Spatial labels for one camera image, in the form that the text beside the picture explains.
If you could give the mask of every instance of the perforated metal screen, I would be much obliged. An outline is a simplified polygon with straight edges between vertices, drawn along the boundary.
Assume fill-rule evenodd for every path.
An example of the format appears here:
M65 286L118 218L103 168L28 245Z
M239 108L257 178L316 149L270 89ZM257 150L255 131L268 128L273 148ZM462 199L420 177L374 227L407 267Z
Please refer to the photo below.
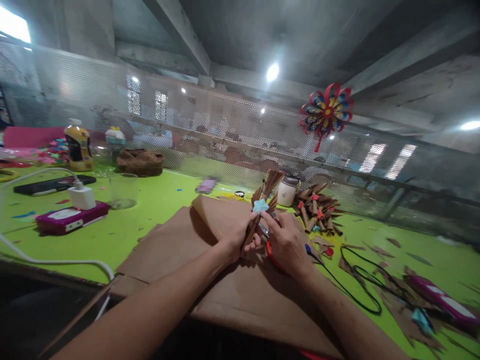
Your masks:
M346 211L478 238L475 228L424 226L412 215L421 210L402 210L410 209L404 198L401 208L396 202L399 189L429 199L480 200L473 155L352 123L314 152L318 139L303 133L298 112L37 46L30 51L0 41L0 60L0 84L18 126L65 126L68 118L99 133L118 126L130 145L163 153L166 168L248 188L256 188L270 168L297 175L301 189L321 175L333 183L330 191ZM472 214L479 219L478 211Z

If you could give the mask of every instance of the person's right hand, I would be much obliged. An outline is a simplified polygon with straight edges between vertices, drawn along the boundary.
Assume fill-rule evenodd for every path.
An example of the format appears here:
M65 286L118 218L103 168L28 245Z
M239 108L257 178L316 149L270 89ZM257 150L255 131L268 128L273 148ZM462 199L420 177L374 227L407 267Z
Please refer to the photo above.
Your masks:
M281 227L270 216L262 211L261 216L268 224L271 252L275 260L294 279L308 276L315 267L307 255L305 246L300 242L302 233L295 225L292 214L278 215Z

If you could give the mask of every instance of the brown basket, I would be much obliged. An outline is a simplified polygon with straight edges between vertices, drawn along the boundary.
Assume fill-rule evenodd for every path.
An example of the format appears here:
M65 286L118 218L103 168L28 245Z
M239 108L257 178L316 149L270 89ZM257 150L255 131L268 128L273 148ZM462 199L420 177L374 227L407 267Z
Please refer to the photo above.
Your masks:
M164 170L164 156L147 149L123 149L116 158L122 173L135 174L140 178L160 175Z

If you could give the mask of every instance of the ceiling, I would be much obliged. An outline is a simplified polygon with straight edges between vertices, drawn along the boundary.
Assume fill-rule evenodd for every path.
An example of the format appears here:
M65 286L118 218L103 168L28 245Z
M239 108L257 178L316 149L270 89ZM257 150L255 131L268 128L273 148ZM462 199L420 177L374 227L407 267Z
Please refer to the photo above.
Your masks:
M476 3L113 0L116 52L148 71L208 76L216 87L296 109L340 82L352 88L353 122L478 153L480 132L458 131L480 118ZM274 62L280 73L268 86Z

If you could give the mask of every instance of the white jar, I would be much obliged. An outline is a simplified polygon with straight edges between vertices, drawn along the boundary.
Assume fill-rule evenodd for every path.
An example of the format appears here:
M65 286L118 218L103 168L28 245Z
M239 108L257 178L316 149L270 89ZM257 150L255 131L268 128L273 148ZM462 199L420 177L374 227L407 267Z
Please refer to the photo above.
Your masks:
M290 207L294 203L295 193L299 180L294 177L285 176L278 186L278 205Z

